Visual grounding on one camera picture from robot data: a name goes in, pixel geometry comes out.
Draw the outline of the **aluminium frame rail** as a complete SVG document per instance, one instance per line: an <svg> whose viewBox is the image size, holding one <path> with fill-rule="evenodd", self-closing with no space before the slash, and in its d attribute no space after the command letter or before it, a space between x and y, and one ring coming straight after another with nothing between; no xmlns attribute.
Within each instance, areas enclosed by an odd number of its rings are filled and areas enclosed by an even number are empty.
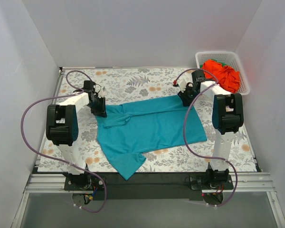
<svg viewBox="0 0 285 228"><path fill-rule="evenodd" d="M224 190L223 206L202 191L202 200L113 199L93 200L87 210L82 193L64 189L60 173L34 173L25 187L14 228L285 228L276 190L268 173L233 175L237 190Z"/></svg>

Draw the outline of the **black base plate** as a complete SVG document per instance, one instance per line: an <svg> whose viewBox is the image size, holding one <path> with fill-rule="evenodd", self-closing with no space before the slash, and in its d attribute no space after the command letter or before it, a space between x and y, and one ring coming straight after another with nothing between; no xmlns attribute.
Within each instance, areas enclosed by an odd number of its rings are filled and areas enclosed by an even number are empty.
<svg viewBox="0 0 285 228"><path fill-rule="evenodd" d="M66 191L90 193L94 200L202 200L204 190L219 194L235 186L230 175L220 177L207 172L137 172L128 180L116 172L98 172L96 175L64 172L63 175Z"/></svg>

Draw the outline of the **teal t shirt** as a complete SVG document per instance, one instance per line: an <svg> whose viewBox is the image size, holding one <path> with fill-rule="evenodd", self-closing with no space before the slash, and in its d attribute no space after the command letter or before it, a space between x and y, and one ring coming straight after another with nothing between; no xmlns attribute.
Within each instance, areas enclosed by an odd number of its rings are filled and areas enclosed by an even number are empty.
<svg viewBox="0 0 285 228"><path fill-rule="evenodd" d="M146 152L207 140L196 110L177 95L107 105L106 113L96 117L97 141L125 180L144 164Z"/></svg>

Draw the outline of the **floral table mat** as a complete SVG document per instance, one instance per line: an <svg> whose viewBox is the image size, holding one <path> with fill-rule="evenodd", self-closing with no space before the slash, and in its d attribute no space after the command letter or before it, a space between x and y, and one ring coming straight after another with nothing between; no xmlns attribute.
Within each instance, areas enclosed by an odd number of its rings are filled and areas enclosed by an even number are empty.
<svg viewBox="0 0 285 228"><path fill-rule="evenodd" d="M172 86L174 79L180 76L191 80L191 73L183 68L120 68L85 69L79 72L64 70L55 94L64 97L81 87L89 77L104 90L108 105L119 105L157 97L176 95L178 88ZM201 119L207 140L190 147L178 146L156 150L145 154L145 162L140 172L203 172L208 166L209 156L213 154L215 130L211 122L213 103L201 96L195 103L195 109ZM96 140L97 122L85 107L78 113L79 151L92 172L113 172L114 168L103 154ZM231 145L230 161L238 172L257 170L255 155L251 150L245 128L240 128Z"/></svg>

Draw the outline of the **orange t shirt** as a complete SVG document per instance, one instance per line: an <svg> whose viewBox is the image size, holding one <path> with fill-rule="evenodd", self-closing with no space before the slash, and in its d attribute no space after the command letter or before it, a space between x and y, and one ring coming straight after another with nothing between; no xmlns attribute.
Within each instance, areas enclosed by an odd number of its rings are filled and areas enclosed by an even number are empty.
<svg viewBox="0 0 285 228"><path fill-rule="evenodd" d="M212 73L218 79L218 84L226 91L238 92L241 85L239 71L231 66L223 66L221 62L214 59L207 60L200 65L200 68Z"/></svg>

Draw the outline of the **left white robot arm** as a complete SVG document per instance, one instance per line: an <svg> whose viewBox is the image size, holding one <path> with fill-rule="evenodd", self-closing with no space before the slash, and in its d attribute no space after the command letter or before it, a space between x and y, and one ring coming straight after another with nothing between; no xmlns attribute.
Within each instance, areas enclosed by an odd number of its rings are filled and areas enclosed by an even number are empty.
<svg viewBox="0 0 285 228"><path fill-rule="evenodd" d="M79 136L77 113L88 106L94 116L107 117L103 90L100 88L97 91L97 85L85 80L83 88L74 91L75 96L47 107L46 137L57 146L63 159L70 163L64 176L81 190L89 190L92 179L82 170L87 170L87 167L76 142Z"/></svg>

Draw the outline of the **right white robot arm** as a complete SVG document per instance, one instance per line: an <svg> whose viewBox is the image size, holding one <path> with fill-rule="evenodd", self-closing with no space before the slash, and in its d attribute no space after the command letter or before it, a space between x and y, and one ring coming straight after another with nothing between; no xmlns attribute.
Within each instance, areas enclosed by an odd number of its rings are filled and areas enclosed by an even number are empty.
<svg viewBox="0 0 285 228"><path fill-rule="evenodd" d="M216 138L213 155L207 157L206 171L191 177L190 187L192 190L214 190L216 194L224 187L235 189L236 184L232 183L229 174L229 168L233 168L229 155L232 141L244 123L242 95L223 89L218 78L207 70L193 68L191 77L191 82L175 79L173 86L180 89L178 96L183 106L189 109L201 95L212 99L212 125Z"/></svg>

